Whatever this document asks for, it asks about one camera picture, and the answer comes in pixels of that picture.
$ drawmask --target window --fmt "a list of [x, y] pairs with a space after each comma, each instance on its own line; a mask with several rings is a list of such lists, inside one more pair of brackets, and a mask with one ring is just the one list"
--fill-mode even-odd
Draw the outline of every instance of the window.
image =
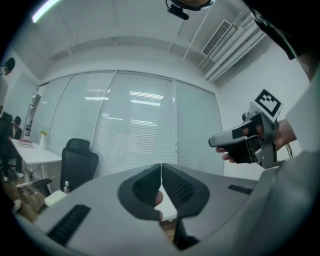
[[175, 162], [173, 81], [118, 72], [107, 92], [94, 134], [96, 176]]
[[30, 139], [32, 142], [40, 143], [40, 131], [49, 130], [51, 120], [56, 106], [63, 93], [71, 75], [52, 80], [44, 91], [36, 111], [31, 126]]
[[221, 133], [214, 94], [175, 81], [177, 108], [177, 164], [212, 174], [223, 174], [221, 154], [209, 146], [211, 136]]
[[99, 110], [107, 101], [113, 72], [75, 74], [56, 106], [47, 149], [60, 155], [72, 138], [92, 141]]

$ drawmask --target chair armrest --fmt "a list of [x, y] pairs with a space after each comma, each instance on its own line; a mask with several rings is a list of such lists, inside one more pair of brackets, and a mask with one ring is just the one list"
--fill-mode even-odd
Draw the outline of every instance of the chair armrest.
[[51, 182], [52, 180], [49, 178], [40, 179], [32, 183], [32, 187], [38, 189], [45, 197], [48, 197], [50, 196], [48, 184]]
[[40, 180], [37, 180], [34, 183], [32, 183], [32, 187], [40, 188], [40, 187], [43, 187], [45, 185], [50, 184], [51, 182], [52, 182], [52, 179], [50, 179], [50, 178], [40, 179]]

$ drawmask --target white wall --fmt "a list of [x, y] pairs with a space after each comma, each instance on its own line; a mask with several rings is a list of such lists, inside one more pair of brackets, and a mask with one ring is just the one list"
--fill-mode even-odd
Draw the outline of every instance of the white wall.
[[35, 94], [40, 81], [22, 62], [11, 46], [7, 49], [1, 63], [4, 63], [10, 57], [15, 59], [15, 67], [7, 76], [9, 85], [5, 95], [3, 111], [12, 115], [13, 119], [16, 116], [21, 117], [20, 127], [23, 131], [33, 100], [32, 96]]
[[58, 60], [43, 83], [73, 73], [98, 70], [128, 70], [179, 79], [212, 93], [217, 87], [203, 79], [204, 74], [188, 60], [163, 50], [141, 46], [106, 46], [75, 53]]
[[28, 69], [28, 67], [22, 62], [20, 57], [17, 55], [16, 51], [13, 49], [12, 46], [9, 46], [4, 57], [1, 61], [5, 63], [7, 59], [13, 57], [15, 59], [15, 67], [12, 72], [6, 77], [9, 83], [8, 90], [6, 92], [5, 98], [8, 98], [12, 92], [14, 86], [17, 85], [19, 77], [23, 75], [25, 78], [28, 79], [29, 82], [36, 84], [36, 89], [38, 85], [40, 85], [40, 80]]
[[[220, 89], [220, 117], [222, 130], [228, 130], [242, 123], [242, 114], [249, 110], [262, 89], [266, 89], [284, 103], [278, 121], [285, 118], [288, 110], [297, 102], [308, 87], [309, 80], [296, 60], [289, 60], [276, 44], [246, 70]], [[297, 141], [290, 143], [293, 155], [301, 152]], [[286, 147], [277, 153], [278, 160], [287, 159]], [[224, 175], [258, 180], [264, 169], [252, 163], [224, 163]]]

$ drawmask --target ceiling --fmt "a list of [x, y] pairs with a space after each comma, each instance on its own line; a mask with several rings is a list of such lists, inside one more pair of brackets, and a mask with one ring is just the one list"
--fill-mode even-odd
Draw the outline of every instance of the ceiling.
[[65, 56], [111, 45], [157, 48], [182, 58], [190, 47], [186, 58], [198, 65], [223, 19], [232, 23], [244, 9], [241, 0], [216, 0], [211, 8], [187, 11], [184, 21], [167, 12], [165, 0], [62, 0], [37, 23], [31, 13], [12, 46], [39, 79]]

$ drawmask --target white desk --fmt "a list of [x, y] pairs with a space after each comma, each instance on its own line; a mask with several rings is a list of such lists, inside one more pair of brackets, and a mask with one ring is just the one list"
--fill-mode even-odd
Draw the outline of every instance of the white desk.
[[[37, 165], [41, 164], [42, 169], [42, 178], [48, 178], [48, 170], [47, 170], [47, 163], [54, 163], [60, 162], [61, 156], [52, 153], [48, 150], [43, 150], [39, 148], [39, 145], [33, 143], [33, 148], [31, 147], [20, 147], [18, 146], [18, 141], [16, 139], [12, 139], [12, 144], [15, 147], [18, 154], [21, 156], [22, 160], [27, 165]], [[26, 182], [30, 181], [29, 173], [27, 172], [25, 175]]]

